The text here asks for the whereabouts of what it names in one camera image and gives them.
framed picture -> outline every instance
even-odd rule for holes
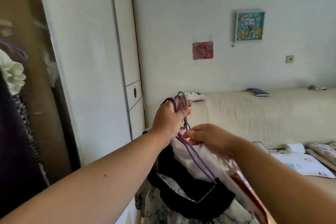
[[[263,39],[265,11],[237,11],[235,42],[260,41]]]

electrical outlet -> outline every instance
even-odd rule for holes
[[[286,56],[286,63],[293,63],[294,62],[294,55]]]

person's right hand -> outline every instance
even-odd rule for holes
[[[231,158],[238,141],[238,137],[216,125],[200,124],[183,134],[183,138],[190,138],[192,145],[204,143],[213,153],[217,153],[224,158]]]

white ruffle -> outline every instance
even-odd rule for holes
[[[18,94],[26,79],[23,73],[23,65],[12,61],[6,52],[0,49],[0,69],[11,95]]]

person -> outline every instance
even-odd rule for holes
[[[152,129],[39,193],[0,223],[114,223],[145,180],[158,154],[179,132],[191,103],[160,106]],[[277,224],[336,223],[336,202],[303,175],[253,143],[212,124],[184,133],[222,158],[234,159]]]

